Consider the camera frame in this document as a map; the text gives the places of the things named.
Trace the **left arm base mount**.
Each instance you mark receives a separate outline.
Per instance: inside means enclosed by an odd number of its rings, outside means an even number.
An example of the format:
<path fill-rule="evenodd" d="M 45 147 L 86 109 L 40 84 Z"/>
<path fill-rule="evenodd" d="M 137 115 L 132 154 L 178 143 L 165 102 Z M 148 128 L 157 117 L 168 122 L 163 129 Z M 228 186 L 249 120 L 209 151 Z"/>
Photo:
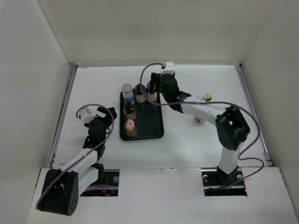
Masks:
<path fill-rule="evenodd" d="M 103 164 L 95 163 L 91 166 L 98 172 L 98 178 L 80 196 L 84 197 L 114 197 L 118 196 L 120 183 L 119 169 L 105 169 Z"/>

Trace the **black flip cap spice bottle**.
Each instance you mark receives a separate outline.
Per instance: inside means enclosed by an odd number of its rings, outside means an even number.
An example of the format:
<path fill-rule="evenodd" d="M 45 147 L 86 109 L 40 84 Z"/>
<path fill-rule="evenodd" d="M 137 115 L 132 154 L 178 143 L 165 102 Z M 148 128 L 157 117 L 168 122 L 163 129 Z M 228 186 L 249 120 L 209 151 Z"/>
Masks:
<path fill-rule="evenodd" d="M 157 92 L 155 88 L 153 89 L 153 91 L 150 91 L 150 82 L 147 83 L 146 91 L 147 91 L 147 99 L 151 102 L 156 102 Z"/>

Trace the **black knob cap spice bottle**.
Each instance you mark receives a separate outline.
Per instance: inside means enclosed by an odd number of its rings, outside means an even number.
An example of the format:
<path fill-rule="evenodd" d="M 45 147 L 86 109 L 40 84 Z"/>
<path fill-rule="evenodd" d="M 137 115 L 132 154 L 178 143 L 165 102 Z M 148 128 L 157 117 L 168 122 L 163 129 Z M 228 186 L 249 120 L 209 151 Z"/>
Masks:
<path fill-rule="evenodd" d="M 137 84 L 135 86 L 135 98 L 136 98 L 136 101 L 137 103 L 144 103 L 146 101 L 146 97 L 142 94 L 143 93 L 146 93 L 146 87 L 142 84 Z"/>

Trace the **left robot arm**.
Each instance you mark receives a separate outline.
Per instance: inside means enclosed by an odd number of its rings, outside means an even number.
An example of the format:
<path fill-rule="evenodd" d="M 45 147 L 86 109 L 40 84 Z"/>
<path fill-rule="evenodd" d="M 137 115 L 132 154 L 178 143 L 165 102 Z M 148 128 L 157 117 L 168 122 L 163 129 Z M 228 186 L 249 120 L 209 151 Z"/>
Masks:
<path fill-rule="evenodd" d="M 103 117 L 91 115 L 87 105 L 77 111 L 76 116 L 84 122 L 88 136 L 74 159 L 61 168 L 52 168 L 47 172 L 36 203 L 37 210 L 71 216 L 82 194 L 116 189 L 115 183 L 105 178 L 105 169 L 99 160 L 105 151 L 105 142 L 113 131 L 117 113 L 113 107 L 97 107 Z"/>

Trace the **silver lid blue label jar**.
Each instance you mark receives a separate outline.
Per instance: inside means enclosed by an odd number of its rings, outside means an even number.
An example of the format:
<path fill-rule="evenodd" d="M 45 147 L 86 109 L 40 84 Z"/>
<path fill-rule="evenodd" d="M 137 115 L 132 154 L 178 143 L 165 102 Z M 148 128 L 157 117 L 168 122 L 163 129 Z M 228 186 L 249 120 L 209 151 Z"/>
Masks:
<path fill-rule="evenodd" d="M 125 103 L 135 104 L 135 98 L 131 84 L 123 84 L 123 86 L 121 87 L 121 91 Z"/>

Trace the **pink cap spice bottle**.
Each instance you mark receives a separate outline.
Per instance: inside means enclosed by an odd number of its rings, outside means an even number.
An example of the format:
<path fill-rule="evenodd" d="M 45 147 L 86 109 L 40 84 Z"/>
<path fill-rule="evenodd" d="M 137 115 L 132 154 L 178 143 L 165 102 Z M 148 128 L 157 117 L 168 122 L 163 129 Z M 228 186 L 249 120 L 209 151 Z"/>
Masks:
<path fill-rule="evenodd" d="M 128 137 L 136 136 L 137 129 L 133 120 L 128 119 L 125 121 L 125 132 Z"/>

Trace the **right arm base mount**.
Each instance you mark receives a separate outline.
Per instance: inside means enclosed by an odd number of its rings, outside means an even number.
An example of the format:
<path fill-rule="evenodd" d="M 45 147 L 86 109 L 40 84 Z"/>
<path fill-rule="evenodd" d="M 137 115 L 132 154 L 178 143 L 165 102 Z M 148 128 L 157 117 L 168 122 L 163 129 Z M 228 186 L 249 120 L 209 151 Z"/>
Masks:
<path fill-rule="evenodd" d="M 205 196 L 247 196 L 243 173 L 241 168 L 236 168 L 227 175 L 218 168 L 201 170 Z"/>

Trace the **black round cap spice bottle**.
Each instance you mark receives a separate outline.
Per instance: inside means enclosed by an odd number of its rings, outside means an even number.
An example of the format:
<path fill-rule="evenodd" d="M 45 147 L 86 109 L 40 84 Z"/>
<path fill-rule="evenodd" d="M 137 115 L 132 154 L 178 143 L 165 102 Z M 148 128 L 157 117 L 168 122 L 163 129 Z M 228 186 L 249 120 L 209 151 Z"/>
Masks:
<path fill-rule="evenodd" d="M 123 112 L 126 120 L 135 120 L 136 119 L 136 111 L 135 111 L 135 106 L 132 103 L 125 103 L 123 107 Z"/>

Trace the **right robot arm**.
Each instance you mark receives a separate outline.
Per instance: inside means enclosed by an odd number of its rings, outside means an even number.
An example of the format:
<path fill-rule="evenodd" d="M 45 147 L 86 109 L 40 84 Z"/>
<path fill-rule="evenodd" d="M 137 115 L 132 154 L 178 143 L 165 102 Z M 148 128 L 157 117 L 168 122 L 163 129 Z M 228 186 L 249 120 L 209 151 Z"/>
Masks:
<path fill-rule="evenodd" d="M 238 155 L 250 128 L 236 106 L 220 108 L 206 104 L 180 91 L 174 74 L 152 73 L 148 84 L 149 91 L 162 94 L 167 105 L 182 114 L 192 115 L 214 125 L 222 145 L 221 160 L 217 166 L 217 180 L 229 184 L 237 171 Z"/>

